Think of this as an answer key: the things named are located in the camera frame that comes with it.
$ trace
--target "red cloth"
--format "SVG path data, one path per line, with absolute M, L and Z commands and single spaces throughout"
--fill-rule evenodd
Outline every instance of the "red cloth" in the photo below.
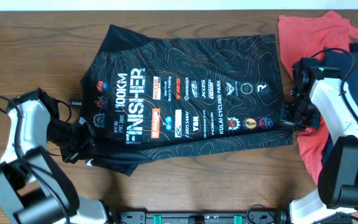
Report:
M 328 47 L 349 50 L 349 36 L 358 39 L 358 28 L 352 27 L 349 19 L 343 19 L 334 11 L 319 18 L 279 16 L 280 59 L 292 79 L 292 65 L 295 62 Z M 323 57 L 324 54 L 320 54 L 316 58 L 321 60 Z M 321 159 L 328 134 L 328 128 L 321 118 L 319 129 L 307 129 L 297 138 L 300 156 L 316 184 L 323 168 Z

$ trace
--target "wooden table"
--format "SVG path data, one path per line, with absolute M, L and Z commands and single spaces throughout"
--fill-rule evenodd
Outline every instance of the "wooden table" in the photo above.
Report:
M 278 16 L 322 16 L 326 11 L 0 12 L 0 94 L 14 97 L 38 86 L 58 99 L 81 98 L 80 79 L 109 24 L 150 37 L 224 37 L 277 34 Z M 358 11 L 340 11 L 358 27 Z M 286 94 L 292 88 L 282 69 Z M 66 118 L 65 108 L 61 108 Z M 0 156 L 10 120 L 0 113 Z M 49 144 L 52 152 L 57 147 Z M 113 208 L 149 211 L 246 210 L 284 207 L 316 188 L 293 146 L 176 158 L 139 166 L 131 177 L 83 161 L 55 160 L 79 194 Z M 0 223 L 7 219 L 0 209 Z

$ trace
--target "yellow circular logo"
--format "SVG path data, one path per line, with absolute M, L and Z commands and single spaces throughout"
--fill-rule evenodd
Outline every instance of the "yellow circular logo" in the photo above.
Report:
M 254 129 L 256 128 L 256 120 L 255 119 L 252 119 L 252 118 L 247 118 L 244 120 L 244 126 L 247 128 L 247 129 Z

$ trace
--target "black t-shirt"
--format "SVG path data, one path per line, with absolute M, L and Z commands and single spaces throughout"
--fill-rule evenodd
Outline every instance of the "black t-shirt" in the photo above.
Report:
M 110 26 L 82 79 L 101 155 L 152 159 L 292 144 L 274 35 L 157 39 Z M 134 165 L 88 161 L 130 175 Z

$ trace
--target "wood grain surface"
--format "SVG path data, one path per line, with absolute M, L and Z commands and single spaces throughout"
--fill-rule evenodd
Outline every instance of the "wood grain surface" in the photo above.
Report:
M 150 37 L 224 37 L 277 34 L 278 16 L 315 17 L 326 11 L 98 11 L 0 12 L 0 94 L 14 97 L 38 86 L 50 96 L 81 98 L 80 79 L 109 24 Z M 358 27 L 358 11 L 339 11 Z M 282 69 L 283 87 L 292 88 Z M 67 109 L 61 108 L 62 119 Z M 78 117 L 76 111 L 73 119 Z M 0 113 L 0 156 L 10 120 Z M 57 147 L 49 144 L 51 152 Z M 149 211 L 246 210 L 252 204 L 284 207 L 316 188 L 293 146 L 176 158 L 139 166 L 131 177 L 83 161 L 55 160 L 79 194 L 113 208 Z M 0 209 L 0 223 L 7 223 Z

